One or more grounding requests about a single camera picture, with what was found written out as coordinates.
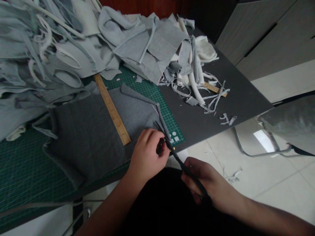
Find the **person's right hand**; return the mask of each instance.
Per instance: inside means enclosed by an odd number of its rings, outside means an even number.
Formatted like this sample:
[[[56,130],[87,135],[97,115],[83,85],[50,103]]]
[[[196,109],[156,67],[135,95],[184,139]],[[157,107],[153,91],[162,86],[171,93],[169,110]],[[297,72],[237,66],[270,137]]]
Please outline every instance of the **person's right hand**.
[[[193,157],[187,157],[184,164],[206,188],[216,209],[234,215],[243,207],[245,197],[235,190],[210,164]],[[200,204],[199,195],[202,196],[203,194],[195,182],[185,173],[182,174],[181,179],[190,189],[195,202]]]

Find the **dark gray fabric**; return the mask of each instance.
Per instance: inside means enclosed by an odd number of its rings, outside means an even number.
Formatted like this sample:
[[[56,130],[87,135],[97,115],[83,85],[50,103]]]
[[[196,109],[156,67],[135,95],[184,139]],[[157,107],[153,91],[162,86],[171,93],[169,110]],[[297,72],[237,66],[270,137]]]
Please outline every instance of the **dark gray fabric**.
[[[315,154],[315,95],[280,105],[261,115],[259,120],[271,133]]]
[[[159,105],[126,85],[109,93],[131,138],[131,143],[125,146],[101,95],[53,110],[57,124],[53,130],[58,139],[50,138],[44,146],[45,152],[62,168],[75,188],[102,178],[128,161],[142,130],[156,128],[155,121],[169,134],[159,115]]]

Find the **scissors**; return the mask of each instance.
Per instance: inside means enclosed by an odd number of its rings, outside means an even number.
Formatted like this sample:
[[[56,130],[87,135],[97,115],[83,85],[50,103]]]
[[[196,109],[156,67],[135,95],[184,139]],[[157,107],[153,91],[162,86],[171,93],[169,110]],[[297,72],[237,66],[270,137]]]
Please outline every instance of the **scissors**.
[[[155,121],[158,130],[160,132],[162,132],[164,134],[164,136],[166,137],[166,134],[164,133],[163,129],[161,128],[161,126],[159,125],[159,123],[157,121]],[[184,165],[184,163],[179,159],[177,153],[174,151],[170,141],[167,138],[165,139],[165,143],[166,146],[170,149],[172,155],[175,157],[176,161],[179,163],[181,169],[183,170],[183,172],[188,175],[190,178],[192,178],[192,180],[197,184],[198,188],[200,189],[200,191],[203,193],[204,196],[200,196],[201,200],[205,199],[207,200],[211,205],[212,205],[212,199],[210,197],[210,195],[208,194],[206,188],[202,185],[202,183],[199,181],[199,179],[197,178],[197,176],[195,176],[190,169]]]

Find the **metal chair leg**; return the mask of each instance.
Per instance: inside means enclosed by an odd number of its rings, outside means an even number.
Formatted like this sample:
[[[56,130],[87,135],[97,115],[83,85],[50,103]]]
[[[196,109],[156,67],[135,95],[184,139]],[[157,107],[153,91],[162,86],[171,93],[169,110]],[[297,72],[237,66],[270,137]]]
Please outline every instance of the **metal chair leg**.
[[[91,210],[89,207],[86,207],[83,209],[83,211],[77,216],[77,218],[74,219],[74,221],[69,225],[69,227],[66,229],[66,231],[62,234],[62,236],[67,235],[67,233],[72,229],[72,227],[75,225],[75,223],[80,219],[80,217],[84,214],[84,212],[88,213],[88,218],[91,216]]]
[[[235,139],[236,139],[236,143],[237,143],[237,146],[239,147],[240,151],[242,154],[245,154],[246,156],[249,156],[249,157],[261,157],[261,156],[268,156],[268,155],[274,155],[274,154],[281,154],[281,153],[286,153],[286,152],[289,152],[292,150],[292,146],[291,144],[289,144],[289,147],[285,150],[279,150],[279,146],[276,142],[276,140],[273,138],[271,139],[271,141],[275,144],[275,146],[277,147],[276,148],[276,151],[275,152],[267,152],[267,153],[261,153],[261,154],[256,154],[256,155],[249,155],[248,153],[246,153],[241,145],[241,142],[240,142],[240,139],[239,139],[239,136],[237,134],[237,131],[236,131],[236,128],[233,127],[232,128],[233,132],[234,132],[234,135],[235,135]]]

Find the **green cutting mat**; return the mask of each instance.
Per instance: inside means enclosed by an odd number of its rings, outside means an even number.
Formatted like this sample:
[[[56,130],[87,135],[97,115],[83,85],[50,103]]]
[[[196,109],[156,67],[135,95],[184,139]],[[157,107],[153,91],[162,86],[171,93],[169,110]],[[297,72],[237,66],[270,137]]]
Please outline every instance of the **green cutting mat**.
[[[164,121],[171,133],[173,145],[184,141],[173,115],[169,111],[158,87],[151,82],[135,83],[136,74],[121,67],[122,74],[112,81],[104,80],[108,90],[125,83],[130,88],[160,104]],[[0,142],[0,212],[32,202],[60,202],[69,199],[76,190],[63,171],[42,152],[47,137],[29,128],[14,142]],[[126,170],[129,162],[108,173],[99,181]],[[0,234],[24,218],[41,212],[42,208],[27,209],[0,218]]]

